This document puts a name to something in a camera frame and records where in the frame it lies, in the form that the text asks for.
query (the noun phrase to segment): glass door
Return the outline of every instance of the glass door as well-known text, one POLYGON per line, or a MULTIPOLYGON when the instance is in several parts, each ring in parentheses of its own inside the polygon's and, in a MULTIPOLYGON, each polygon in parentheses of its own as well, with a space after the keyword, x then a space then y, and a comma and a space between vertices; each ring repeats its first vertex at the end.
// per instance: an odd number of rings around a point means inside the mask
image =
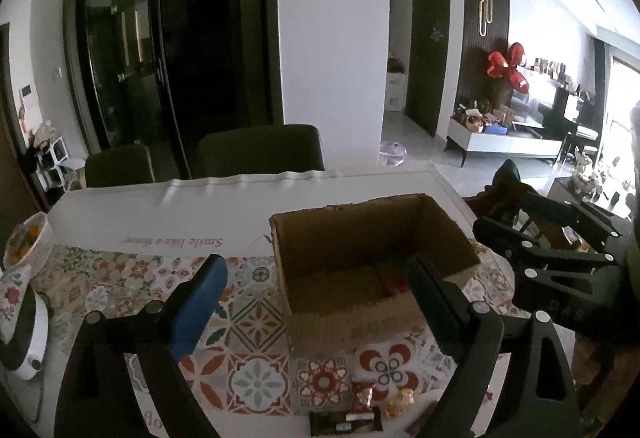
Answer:
POLYGON ((628 182, 633 191, 636 180, 632 151, 631 110, 640 103, 640 73, 614 59, 607 89, 606 123, 603 129, 602 163, 618 182, 628 182))
POLYGON ((170 115, 163 107, 156 78, 149 0, 82 1, 88 64, 97 101, 94 116, 104 128, 102 145, 146 145, 156 180, 177 178, 178 167, 166 130, 170 115))

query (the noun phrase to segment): orange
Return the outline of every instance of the orange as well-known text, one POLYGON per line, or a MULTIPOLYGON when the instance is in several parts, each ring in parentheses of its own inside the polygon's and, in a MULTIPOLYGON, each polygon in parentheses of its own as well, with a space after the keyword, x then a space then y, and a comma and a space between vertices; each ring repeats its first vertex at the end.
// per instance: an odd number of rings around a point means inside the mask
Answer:
POLYGON ((27 229, 26 239, 27 241, 29 241, 29 243, 33 244, 36 242, 39 235, 40 227, 38 225, 30 225, 30 227, 27 229))
POLYGON ((22 259, 27 255, 27 252, 31 250, 31 245, 29 243, 23 243, 22 246, 18 249, 18 260, 22 259))

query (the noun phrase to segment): storage box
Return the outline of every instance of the storage box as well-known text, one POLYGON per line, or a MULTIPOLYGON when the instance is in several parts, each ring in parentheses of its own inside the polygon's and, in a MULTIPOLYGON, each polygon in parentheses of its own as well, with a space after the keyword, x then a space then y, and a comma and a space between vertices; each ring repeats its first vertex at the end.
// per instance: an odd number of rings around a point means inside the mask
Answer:
POLYGON ((499 124, 487 124, 484 126, 484 134, 507 134, 507 128, 499 124))
POLYGON ((385 296, 380 262, 401 267, 422 252, 460 287, 479 263, 464 233, 424 194, 286 212, 270 222, 292 357, 352 350, 425 324, 410 291, 385 296))

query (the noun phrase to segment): white cabinet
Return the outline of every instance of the white cabinet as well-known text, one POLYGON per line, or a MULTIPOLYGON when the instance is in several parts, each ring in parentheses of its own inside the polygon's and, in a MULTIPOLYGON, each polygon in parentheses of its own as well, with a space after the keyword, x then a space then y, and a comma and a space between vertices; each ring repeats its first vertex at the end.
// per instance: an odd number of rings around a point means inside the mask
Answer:
POLYGON ((476 133, 449 119, 447 138, 464 152, 462 165, 467 153, 499 153, 517 157, 554 158, 559 152, 560 140, 540 140, 537 138, 517 138, 505 134, 476 133))
POLYGON ((385 110, 404 110, 406 98, 406 75, 402 73, 386 74, 385 110))

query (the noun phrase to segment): fruit bowl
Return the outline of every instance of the fruit bowl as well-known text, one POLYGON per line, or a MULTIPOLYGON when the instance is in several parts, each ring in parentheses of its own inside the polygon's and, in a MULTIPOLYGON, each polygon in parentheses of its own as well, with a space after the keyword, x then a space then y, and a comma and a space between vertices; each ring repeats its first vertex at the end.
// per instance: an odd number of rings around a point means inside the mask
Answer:
POLYGON ((0 275, 10 274, 27 265, 30 268, 28 275, 33 277, 49 259, 53 243, 53 230, 47 215, 44 212, 34 214, 15 227, 9 237, 2 259, 4 272, 0 275))

